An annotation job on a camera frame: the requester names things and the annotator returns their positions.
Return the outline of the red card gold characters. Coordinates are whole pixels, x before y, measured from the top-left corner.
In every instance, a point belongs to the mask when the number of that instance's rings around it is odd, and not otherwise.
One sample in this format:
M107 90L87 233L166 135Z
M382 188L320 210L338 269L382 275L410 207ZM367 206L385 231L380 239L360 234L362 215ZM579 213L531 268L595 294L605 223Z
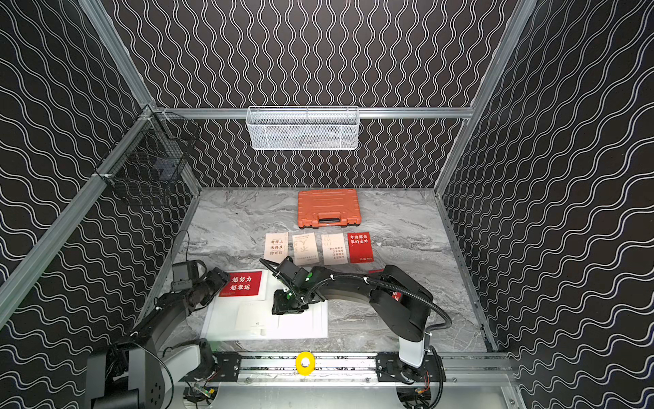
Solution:
M229 273L229 282L221 290L221 298L257 297L262 288L262 271Z

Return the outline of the white photo album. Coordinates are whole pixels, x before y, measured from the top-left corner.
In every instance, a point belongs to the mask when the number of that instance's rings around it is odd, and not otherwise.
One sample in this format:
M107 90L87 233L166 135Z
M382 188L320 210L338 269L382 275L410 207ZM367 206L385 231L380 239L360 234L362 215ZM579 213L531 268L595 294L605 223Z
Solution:
M274 293L284 286L267 270L237 270L206 308L201 336L209 341L329 337L328 304L299 315L273 315Z

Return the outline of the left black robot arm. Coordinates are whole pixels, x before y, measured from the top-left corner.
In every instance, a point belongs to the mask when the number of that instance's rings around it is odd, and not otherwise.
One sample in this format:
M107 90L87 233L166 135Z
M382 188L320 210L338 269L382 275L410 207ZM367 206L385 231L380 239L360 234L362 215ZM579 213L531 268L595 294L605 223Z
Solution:
M189 289L169 292L132 331L89 357L84 408L170 408L175 384L205 379L216 372L211 347L201 338L174 347L165 358L159 350L192 313L209 306L231 282L218 268L207 271Z

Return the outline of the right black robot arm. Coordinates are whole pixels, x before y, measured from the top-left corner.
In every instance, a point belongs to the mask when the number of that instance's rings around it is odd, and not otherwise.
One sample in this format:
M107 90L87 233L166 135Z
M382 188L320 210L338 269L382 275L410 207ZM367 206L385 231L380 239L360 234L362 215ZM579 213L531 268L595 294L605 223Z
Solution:
M405 271L387 265L375 273L344 273L327 267L305 269L291 257L260 263L284 288L274 293L273 315L299 315L318 303L332 300L367 303L400 341L399 359L419 368L432 332L451 327L452 319L434 296Z

